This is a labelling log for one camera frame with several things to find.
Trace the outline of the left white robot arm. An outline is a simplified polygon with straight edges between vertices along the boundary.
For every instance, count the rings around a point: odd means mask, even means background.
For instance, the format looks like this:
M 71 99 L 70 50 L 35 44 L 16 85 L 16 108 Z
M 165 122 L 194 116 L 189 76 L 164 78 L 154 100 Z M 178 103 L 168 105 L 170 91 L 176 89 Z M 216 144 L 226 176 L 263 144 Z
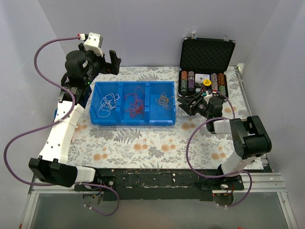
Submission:
M 119 73 L 121 59 L 113 50 L 109 54 L 111 62 L 106 62 L 103 55 L 80 43 L 78 50 L 66 55 L 55 125 L 38 158 L 29 161 L 30 170 L 41 182 L 64 187 L 85 182 L 92 191 L 101 187 L 101 178 L 95 175 L 94 168 L 70 166 L 67 161 L 74 130 L 92 92 L 91 83 L 99 74 Z

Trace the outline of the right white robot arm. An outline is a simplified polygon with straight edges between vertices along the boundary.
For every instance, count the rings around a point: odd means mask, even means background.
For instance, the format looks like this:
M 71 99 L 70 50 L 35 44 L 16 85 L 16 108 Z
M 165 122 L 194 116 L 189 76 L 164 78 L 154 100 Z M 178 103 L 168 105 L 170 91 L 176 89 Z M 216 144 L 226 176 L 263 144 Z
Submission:
M 193 166 L 189 166 L 201 177 L 216 179 L 216 185 L 223 190 L 228 189 L 233 184 L 233 177 L 244 172 L 245 167 L 255 158 L 269 153 L 272 149 L 271 139 L 259 116 L 233 117 L 232 119 L 223 116 L 223 103 L 228 100 L 228 97 L 220 91 L 212 91 L 206 96 L 203 93 L 197 93 L 177 100 L 179 107 L 189 116 L 200 114 L 206 119 L 189 137 L 187 150 L 190 148 L 193 137 L 203 126 L 206 126 L 212 134 L 231 135 L 234 151 L 219 166 L 217 175 L 204 175 L 196 171 Z

